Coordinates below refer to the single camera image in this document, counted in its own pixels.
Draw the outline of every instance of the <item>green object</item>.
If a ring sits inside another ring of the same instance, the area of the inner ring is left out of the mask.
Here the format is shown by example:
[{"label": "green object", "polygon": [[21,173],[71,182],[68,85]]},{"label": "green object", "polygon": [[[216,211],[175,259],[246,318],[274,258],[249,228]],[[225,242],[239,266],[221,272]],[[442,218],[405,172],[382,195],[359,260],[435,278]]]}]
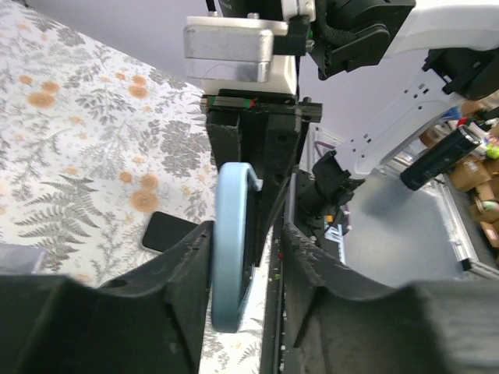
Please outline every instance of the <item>green object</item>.
[{"label": "green object", "polygon": [[499,158],[499,146],[495,146],[493,144],[487,145],[487,157],[492,158],[494,160]]},{"label": "green object", "polygon": [[496,210],[499,211],[499,203],[495,201],[484,201],[482,202],[483,210]]}]

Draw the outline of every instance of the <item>floral bedspread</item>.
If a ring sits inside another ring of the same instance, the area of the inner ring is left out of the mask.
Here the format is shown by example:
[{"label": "floral bedspread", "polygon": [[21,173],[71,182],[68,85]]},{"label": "floral bedspread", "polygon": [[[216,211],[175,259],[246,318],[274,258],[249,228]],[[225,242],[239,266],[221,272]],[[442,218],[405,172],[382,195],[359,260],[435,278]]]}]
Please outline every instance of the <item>floral bedspread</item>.
[{"label": "floral bedspread", "polygon": [[[155,210],[212,219],[200,95],[0,0],[0,240],[45,247],[43,272],[97,286],[152,258],[140,239]],[[256,283],[241,333],[207,321],[200,372],[258,372],[266,266]]]}]

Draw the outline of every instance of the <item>light blue roll of tape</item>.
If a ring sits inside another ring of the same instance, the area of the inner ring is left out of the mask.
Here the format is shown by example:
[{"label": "light blue roll of tape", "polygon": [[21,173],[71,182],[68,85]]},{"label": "light blue roll of tape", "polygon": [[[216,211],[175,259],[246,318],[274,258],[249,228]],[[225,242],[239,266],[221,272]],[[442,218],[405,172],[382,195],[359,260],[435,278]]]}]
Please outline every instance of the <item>light blue roll of tape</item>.
[{"label": "light blue roll of tape", "polygon": [[246,307],[253,283],[243,290],[247,194],[260,188],[250,164],[229,162],[218,173],[211,253],[211,325],[218,332],[236,333]]}]

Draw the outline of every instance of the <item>gray floor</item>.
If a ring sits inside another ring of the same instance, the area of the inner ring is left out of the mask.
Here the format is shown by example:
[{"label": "gray floor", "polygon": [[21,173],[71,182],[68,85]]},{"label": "gray floor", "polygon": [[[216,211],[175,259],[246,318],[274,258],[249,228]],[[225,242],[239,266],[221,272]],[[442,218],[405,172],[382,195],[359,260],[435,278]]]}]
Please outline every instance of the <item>gray floor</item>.
[{"label": "gray floor", "polygon": [[392,287],[462,278],[431,193],[410,191],[396,174],[375,171],[356,190],[349,209],[345,261],[354,270]]}]

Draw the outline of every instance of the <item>screw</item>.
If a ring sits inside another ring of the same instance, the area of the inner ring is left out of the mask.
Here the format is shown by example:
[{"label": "screw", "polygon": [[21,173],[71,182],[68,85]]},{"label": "screw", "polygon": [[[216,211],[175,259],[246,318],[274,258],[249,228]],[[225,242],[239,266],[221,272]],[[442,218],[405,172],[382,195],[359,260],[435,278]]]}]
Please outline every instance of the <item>screw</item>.
[{"label": "screw", "polygon": [[309,39],[305,42],[305,51],[311,52],[313,50],[313,46],[315,45],[315,41]]}]

